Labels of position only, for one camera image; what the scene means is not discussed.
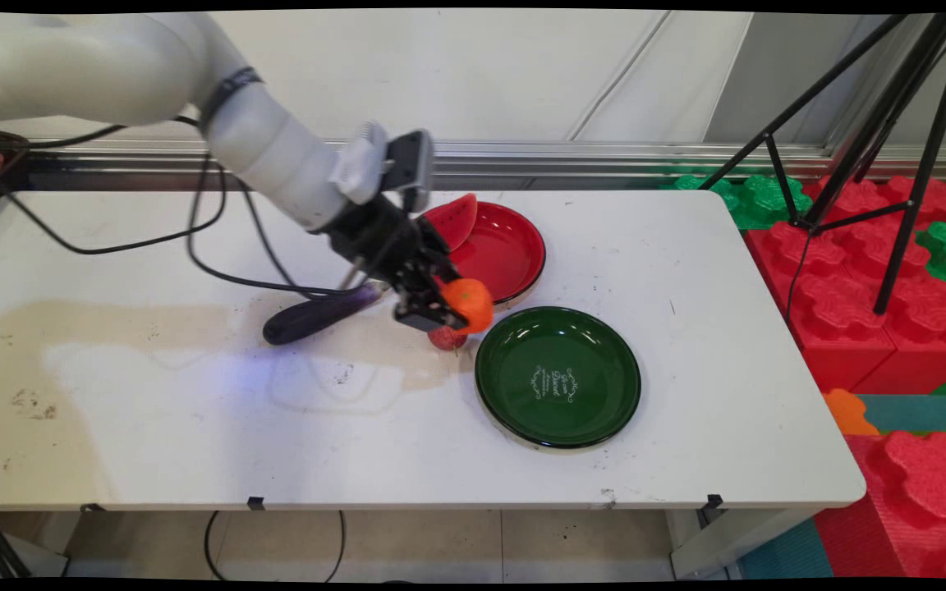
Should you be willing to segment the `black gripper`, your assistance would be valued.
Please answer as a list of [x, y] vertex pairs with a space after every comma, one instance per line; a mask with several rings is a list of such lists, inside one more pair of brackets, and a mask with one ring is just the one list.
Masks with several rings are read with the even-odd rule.
[[395, 322], [420, 332], [468, 327], [468, 318], [444, 299], [442, 288], [462, 275], [448, 243], [426, 216], [411, 218], [380, 194], [367, 204], [348, 206], [324, 235], [335, 254], [370, 279], [395, 287]]

